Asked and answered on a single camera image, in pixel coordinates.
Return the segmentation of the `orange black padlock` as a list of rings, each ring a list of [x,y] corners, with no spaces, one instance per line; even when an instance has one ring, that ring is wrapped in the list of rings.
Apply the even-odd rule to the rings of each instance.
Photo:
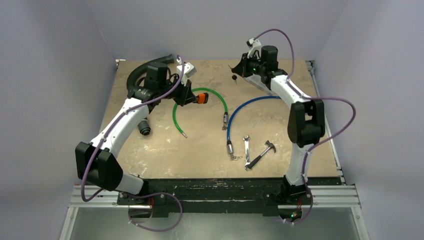
[[[199,105],[207,104],[209,100],[209,94],[207,92],[199,93],[196,96],[196,103]]]

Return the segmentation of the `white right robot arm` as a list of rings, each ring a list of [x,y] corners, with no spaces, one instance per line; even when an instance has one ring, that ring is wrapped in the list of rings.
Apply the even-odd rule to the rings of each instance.
[[[292,152],[280,196],[292,204],[307,191],[311,152],[325,135],[324,102],[305,94],[289,74],[279,68],[278,49],[273,45],[251,46],[231,71],[243,78],[259,76],[260,83],[290,108],[287,134]]]

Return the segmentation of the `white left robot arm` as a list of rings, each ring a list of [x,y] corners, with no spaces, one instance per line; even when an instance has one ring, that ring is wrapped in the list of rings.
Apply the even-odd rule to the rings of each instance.
[[[180,106],[207,102],[206,97],[194,95],[190,77],[196,73],[190,62],[176,66],[171,75],[163,62],[147,65],[142,83],[130,88],[127,99],[110,123],[88,143],[75,148],[78,178],[107,191],[129,193],[138,205],[146,203],[149,191],[141,177],[125,173],[117,158],[124,143],[142,120],[146,119],[162,99],[172,99]]]

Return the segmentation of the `clear plastic screw box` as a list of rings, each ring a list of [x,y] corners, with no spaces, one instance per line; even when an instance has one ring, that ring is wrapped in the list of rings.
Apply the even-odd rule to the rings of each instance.
[[[256,87],[257,89],[264,92],[265,94],[267,95],[270,94],[268,87],[264,83],[262,83],[260,77],[252,75],[252,76],[246,77],[245,80],[251,85],[253,85],[254,87]]]

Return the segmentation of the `silver open-end wrench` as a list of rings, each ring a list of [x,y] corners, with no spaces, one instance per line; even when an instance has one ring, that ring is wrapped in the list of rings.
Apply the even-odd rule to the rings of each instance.
[[[250,142],[250,136],[244,136],[243,137],[243,141],[244,141],[244,151],[245,151],[245,165],[244,165],[244,169],[247,171],[248,170],[248,166],[250,164],[250,150],[249,150],[249,142]]]

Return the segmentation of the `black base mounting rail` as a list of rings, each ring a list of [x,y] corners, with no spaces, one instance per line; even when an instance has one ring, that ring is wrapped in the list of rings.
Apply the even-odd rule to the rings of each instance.
[[[154,218],[166,218],[170,213],[199,214],[261,214],[264,217],[290,218],[299,203],[309,204],[307,193],[281,195],[283,177],[252,178],[151,178],[147,179],[138,194],[139,198],[122,194],[122,199],[142,200],[153,208]],[[255,199],[255,203],[200,204],[199,212],[184,211],[189,203],[179,198],[211,198],[222,196],[231,200],[237,198]]]

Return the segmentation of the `aluminium frame rail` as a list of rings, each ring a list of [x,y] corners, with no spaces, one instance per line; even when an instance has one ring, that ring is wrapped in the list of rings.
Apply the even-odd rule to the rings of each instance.
[[[121,198],[123,195],[116,192],[102,190],[90,202],[84,202],[80,196],[80,185],[75,185],[71,194],[71,201],[67,209],[65,222],[63,224],[60,239],[69,240],[72,235],[73,227],[76,222],[79,209],[83,208],[124,208],[124,209],[151,209],[147,202],[143,203],[141,199],[131,199],[129,197]],[[370,236],[366,230],[365,222],[362,219],[361,204],[357,189],[354,185],[312,185],[310,186],[313,195],[313,207],[315,208],[337,208],[351,209],[353,215],[353,226],[356,228],[360,240],[369,240]],[[196,197],[192,200],[179,197],[182,204],[190,204],[183,208],[185,212],[199,212],[200,204],[218,203],[224,204],[254,204],[255,199],[235,198],[213,195],[211,198]]]

